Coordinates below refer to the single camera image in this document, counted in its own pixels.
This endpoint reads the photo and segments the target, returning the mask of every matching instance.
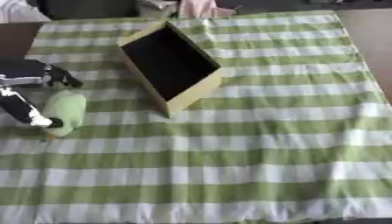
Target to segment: open box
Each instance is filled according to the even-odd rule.
[[[221,67],[169,22],[118,41],[125,64],[167,115],[221,84]]]

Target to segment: pink object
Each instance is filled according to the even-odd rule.
[[[179,6],[180,18],[229,17],[235,10],[218,8],[215,0],[182,0]]]

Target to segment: green plush toy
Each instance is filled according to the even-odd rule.
[[[69,90],[53,95],[46,103],[42,114],[62,120],[64,126],[57,129],[44,129],[48,138],[64,137],[83,124],[86,113],[86,97]]]

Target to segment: green and white striped tablecloth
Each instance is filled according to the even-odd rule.
[[[116,51],[149,23],[41,28],[29,58],[85,81],[85,126],[44,143],[0,115],[0,223],[392,217],[392,110],[334,13],[173,21],[225,72],[172,119]]]

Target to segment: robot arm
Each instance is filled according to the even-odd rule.
[[[58,118],[42,116],[37,108],[12,87],[52,86],[60,82],[74,88],[82,86],[68,71],[34,59],[0,59],[0,107],[21,123],[43,128],[60,128]]]
[[[10,87],[0,88],[0,106],[21,123],[42,128],[60,128],[63,122],[58,118],[46,118],[20,93]]]

